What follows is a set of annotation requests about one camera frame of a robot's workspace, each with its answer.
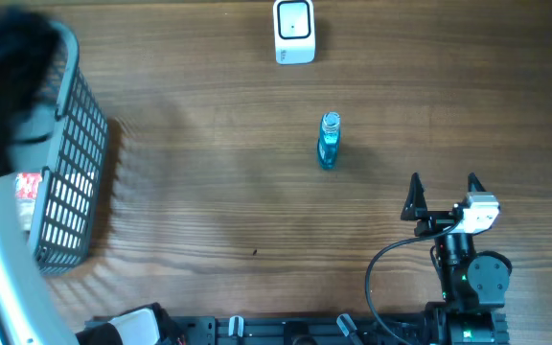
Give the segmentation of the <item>blue liquid bottle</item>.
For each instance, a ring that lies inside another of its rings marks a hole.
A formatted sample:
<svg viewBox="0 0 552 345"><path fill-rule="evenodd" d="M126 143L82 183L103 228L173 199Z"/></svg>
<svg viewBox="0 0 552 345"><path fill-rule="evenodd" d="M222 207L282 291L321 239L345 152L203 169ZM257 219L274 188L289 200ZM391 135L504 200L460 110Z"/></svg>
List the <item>blue liquid bottle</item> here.
<svg viewBox="0 0 552 345"><path fill-rule="evenodd" d="M323 115L319 125L317 157L319 165L330 170L335 166L341 138L341 119L337 112Z"/></svg>

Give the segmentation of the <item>red Kleenex tissue pack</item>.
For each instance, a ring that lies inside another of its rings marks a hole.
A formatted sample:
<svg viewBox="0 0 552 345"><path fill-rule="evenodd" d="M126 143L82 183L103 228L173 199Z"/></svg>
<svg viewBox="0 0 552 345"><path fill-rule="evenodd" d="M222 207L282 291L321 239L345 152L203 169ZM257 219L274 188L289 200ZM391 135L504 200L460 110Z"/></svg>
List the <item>red Kleenex tissue pack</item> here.
<svg viewBox="0 0 552 345"><path fill-rule="evenodd" d="M42 175L39 172L22 172L15 178L15 197L20 200L36 200Z"/></svg>

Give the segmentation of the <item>clear plastic bag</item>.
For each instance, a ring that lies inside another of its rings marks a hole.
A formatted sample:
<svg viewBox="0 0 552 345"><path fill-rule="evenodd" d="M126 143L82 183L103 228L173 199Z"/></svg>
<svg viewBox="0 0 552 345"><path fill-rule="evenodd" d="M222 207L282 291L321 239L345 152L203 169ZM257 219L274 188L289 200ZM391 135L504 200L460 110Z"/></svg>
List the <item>clear plastic bag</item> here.
<svg viewBox="0 0 552 345"><path fill-rule="evenodd" d="M19 198L16 200L16 204L20 228L24 232L30 232L35 212L35 200Z"/></svg>

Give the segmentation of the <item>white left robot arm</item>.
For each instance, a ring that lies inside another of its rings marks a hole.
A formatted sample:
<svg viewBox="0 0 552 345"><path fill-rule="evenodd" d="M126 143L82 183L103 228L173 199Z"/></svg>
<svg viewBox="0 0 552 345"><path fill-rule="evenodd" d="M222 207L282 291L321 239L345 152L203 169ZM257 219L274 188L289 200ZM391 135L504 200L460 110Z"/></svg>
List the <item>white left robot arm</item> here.
<svg viewBox="0 0 552 345"><path fill-rule="evenodd" d="M142 307L76 333L44 276L88 254L108 122L63 24L30 11L0 14L0 344L156 344Z"/></svg>

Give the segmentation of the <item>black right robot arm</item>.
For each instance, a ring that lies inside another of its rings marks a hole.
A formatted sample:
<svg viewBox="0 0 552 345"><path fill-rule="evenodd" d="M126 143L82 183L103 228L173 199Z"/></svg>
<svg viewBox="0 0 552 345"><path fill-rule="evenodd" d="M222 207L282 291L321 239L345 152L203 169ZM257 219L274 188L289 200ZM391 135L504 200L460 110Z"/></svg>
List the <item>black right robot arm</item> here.
<svg viewBox="0 0 552 345"><path fill-rule="evenodd" d="M415 221L417 240L433 240L432 263L443 292L441 302L429 302L423 312L419 340L423 344L508 344L505 293L512 263L495 251L477 251L473 238L490 230L500 213L494 194L475 174L468 192L449 211L426 205L420 176L411 176L401 219Z"/></svg>

